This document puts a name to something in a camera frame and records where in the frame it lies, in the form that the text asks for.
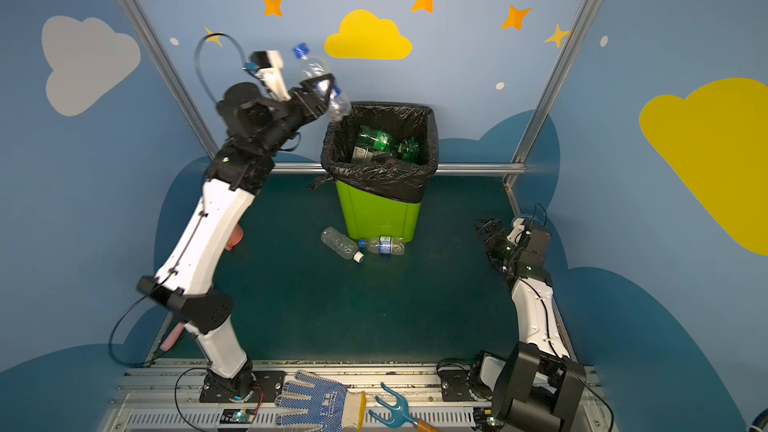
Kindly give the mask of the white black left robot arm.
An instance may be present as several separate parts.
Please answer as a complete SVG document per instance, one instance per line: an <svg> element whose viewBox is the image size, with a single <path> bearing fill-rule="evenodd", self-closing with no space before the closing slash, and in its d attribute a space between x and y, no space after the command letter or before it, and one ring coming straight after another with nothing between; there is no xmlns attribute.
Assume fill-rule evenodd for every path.
<svg viewBox="0 0 768 432"><path fill-rule="evenodd" d="M217 264L242 215L299 129L326 114L335 90L327 73L301 81L278 100L251 82L230 87L216 105L228 137L205 172L201 198L179 242L138 290L172 312L208 361L203 397L246 402L256 389L252 363L234 331L232 297L213 286Z"/></svg>

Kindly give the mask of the blue cap water bottle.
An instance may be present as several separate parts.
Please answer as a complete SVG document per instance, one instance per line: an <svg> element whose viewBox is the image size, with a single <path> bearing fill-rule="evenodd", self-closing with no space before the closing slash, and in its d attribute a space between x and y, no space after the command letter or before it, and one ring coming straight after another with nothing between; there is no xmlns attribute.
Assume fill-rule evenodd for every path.
<svg viewBox="0 0 768 432"><path fill-rule="evenodd" d="M388 235L361 238L358 240L358 246L378 255L402 256L405 254L405 241Z"/></svg>

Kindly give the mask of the blue label bottle blue cap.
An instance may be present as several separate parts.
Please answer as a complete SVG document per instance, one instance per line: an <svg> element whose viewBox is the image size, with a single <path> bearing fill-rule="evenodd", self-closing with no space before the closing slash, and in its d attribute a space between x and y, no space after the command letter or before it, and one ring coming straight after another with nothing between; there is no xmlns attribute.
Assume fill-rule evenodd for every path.
<svg viewBox="0 0 768 432"><path fill-rule="evenodd" d="M333 122L341 122L352 112L347 95L342 91L336 79L331 79L330 65L319 56L312 54L306 43L293 47L295 57L301 63L301 77L311 82L311 88L326 103L326 115Z"/></svg>

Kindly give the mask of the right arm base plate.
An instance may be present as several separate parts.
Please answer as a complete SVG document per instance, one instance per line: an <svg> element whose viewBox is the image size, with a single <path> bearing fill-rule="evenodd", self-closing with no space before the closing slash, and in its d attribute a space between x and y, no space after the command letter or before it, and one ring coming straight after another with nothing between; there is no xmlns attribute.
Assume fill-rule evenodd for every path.
<svg viewBox="0 0 768 432"><path fill-rule="evenodd" d="M468 372L463 369L441 369L441 395L444 402L483 402L486 398L476 392L469 383Z"/></svg>

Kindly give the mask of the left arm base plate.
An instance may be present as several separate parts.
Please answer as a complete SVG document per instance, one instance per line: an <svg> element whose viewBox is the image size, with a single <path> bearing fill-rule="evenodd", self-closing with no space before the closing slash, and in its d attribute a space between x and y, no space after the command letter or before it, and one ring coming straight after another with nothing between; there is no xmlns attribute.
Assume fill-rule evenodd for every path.
<svg viewBox="0 0 768 432"><path fill-rule="evenodd" d="M273 403L281 393L284 371L244 369L233 378L206 373L199 396L201 403Z"/></svg>

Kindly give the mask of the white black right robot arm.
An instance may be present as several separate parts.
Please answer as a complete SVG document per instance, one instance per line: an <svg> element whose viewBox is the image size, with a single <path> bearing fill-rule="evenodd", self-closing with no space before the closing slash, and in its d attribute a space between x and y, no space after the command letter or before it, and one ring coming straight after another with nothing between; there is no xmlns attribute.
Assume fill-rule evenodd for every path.
<svg viewBox="0 0 768 432"><path fill-rule="evenodd" d="M544 269L551 232L520 218L507 231L498 219L478 219L477 235L491 267L510 289L519 341L488 385L492 415L520 431L569 431L586 372L567 350L557 326L553 280Z"/></svg>

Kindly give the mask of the green sprite bottle yellow cap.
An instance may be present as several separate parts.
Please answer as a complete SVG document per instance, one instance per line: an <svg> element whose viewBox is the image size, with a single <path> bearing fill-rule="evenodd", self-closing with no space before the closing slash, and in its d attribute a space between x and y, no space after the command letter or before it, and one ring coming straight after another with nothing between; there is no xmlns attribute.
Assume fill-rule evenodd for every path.
<svg viewBox="0 0 768 432"><path fill-rule="evenodd" d="M358 129L355 145L375 152L391 152L397 148L397 142L391 134L366 125Z"/></svg>

